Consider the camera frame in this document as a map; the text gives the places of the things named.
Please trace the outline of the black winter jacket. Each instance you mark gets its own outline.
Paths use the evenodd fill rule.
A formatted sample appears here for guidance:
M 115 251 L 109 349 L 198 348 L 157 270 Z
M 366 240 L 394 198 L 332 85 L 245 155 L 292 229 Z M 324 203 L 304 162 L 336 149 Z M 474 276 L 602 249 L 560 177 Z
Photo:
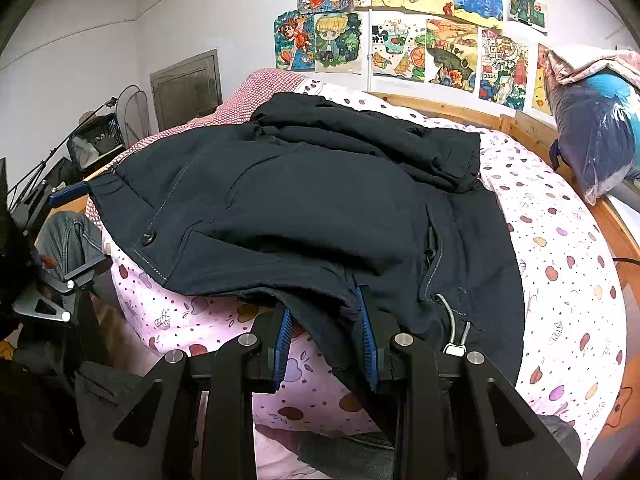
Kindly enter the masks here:
M 352 391 L 357 290 L 432 348 L 464 337 L 509 379 L 524 292 L 480 135 L 278 93 L 247 122 L 158 140 L 90 182 L 116 245 L 184 296 L 282 301 Z

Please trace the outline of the standing electric fan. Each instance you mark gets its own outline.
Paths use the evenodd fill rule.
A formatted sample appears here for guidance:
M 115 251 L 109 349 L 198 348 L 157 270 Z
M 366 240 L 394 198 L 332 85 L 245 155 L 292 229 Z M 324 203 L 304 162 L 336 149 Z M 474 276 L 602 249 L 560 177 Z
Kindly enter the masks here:
M 120 92 L 115 114 L 125 148 L 131 148 L 150 135 L 148 97 L 136 84 L 130 84 Z

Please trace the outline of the pink apple-print quilt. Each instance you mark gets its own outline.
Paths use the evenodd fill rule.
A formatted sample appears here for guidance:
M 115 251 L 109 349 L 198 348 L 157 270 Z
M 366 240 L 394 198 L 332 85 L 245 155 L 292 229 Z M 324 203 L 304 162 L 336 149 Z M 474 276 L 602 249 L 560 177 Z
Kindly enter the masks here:
M 623 378 L 605 238 L 570 185 L 498 131 L 270 70 L 91 182 L 127 321 L 157 353 L 218 350 L 283 304 L 294 330 L 255 434 L 329 441 L 355 477 L 394 400 L 364 377 L 363 312 L 436 353 L 484 353 L 577 468 Z

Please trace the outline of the red checkered pillow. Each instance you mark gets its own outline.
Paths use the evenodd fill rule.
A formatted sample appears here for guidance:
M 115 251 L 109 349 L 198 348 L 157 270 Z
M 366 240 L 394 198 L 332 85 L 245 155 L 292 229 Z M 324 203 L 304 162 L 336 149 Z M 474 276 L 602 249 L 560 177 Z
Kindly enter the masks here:
M 147 136 L 135 143 L 131 148 L 118 155 L 112 162 L 106 165 L 106 169 L 114 169 L 118 162 L 127 156 L 142 151 L 154 142 L 175 136 L 191 129 L 237 125 L 247 122 L 250 115 L 258 106 L 261 106 L 276 93 L 294 91 L 296 88 L 309 81 L 318 81 L 316 76 L 305 77 L 298 73 L 278 70 L 277 68 L 261 68 L 255 70 L 232 93 L 228 100 L 219 105 L 213 114 L 201 118 L 191 119 L 181 126 L 170 128 L 159 133 Z

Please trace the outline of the mermaid girl drawing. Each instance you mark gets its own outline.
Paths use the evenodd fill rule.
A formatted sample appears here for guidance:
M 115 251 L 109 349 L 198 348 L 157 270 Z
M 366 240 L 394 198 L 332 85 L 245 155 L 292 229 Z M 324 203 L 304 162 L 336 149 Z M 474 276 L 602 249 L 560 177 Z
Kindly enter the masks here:
M 289 72 L 314 71 L 314 19 L 288 11 L 273 22 L 274 64 Z

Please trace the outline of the blond boy drawing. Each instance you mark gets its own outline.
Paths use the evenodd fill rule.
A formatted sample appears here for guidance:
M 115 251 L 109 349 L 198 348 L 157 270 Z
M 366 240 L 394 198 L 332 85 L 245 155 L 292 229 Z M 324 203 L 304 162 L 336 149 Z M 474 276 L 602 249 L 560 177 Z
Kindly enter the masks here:
M 314 70 L 318 73 L 361 72 L 361 15 L 357 12 L 314 17 Z

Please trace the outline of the yellow bear drawing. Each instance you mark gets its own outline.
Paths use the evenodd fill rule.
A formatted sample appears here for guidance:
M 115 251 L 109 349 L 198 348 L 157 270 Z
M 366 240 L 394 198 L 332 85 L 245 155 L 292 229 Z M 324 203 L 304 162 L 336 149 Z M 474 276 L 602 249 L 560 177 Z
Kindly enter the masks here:
M 538 44 L 532 109 L 551 116 L 552 111 L 546 91 L 547 50 L 546 46 Z

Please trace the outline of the oranges and cup drawing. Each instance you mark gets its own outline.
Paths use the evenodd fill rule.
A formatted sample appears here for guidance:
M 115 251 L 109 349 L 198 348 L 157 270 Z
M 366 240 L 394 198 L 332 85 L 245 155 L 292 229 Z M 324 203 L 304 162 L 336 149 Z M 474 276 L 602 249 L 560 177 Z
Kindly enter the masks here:
M 371 65 L 374 76 L 423 82 L 426 17 L 401 12 L 371 15 Z

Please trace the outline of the bagged bedding bundle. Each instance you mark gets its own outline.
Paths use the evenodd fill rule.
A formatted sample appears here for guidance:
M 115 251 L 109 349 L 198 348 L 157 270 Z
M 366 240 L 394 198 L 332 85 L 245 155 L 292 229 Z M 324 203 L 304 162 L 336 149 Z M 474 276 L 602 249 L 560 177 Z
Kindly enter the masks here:
M 587 203 L 639 180 L 637 51 L 548 49 L 546 91 L 558 132 L 552 167 L 570 167 Z

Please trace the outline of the red 2024 festive drawing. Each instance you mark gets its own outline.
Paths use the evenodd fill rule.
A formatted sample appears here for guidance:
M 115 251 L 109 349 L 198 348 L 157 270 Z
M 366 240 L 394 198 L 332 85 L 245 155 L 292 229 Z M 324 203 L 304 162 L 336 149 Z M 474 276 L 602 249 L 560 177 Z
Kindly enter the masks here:
M 529 50 L 526 44 L 483 29 L 480 36 L 481 100 L 512 110 L 522 110 L 525 104 Z

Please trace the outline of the landscape dinosaur drawing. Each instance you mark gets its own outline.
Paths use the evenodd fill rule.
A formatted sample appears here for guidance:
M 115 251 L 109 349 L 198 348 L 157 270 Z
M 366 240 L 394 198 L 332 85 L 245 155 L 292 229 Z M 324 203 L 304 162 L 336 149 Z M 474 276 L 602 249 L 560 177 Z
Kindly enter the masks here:
M 428 18 L 426 30 L 426 79 L 431 84 L 472 93 L 478 61 L 477 26 Z

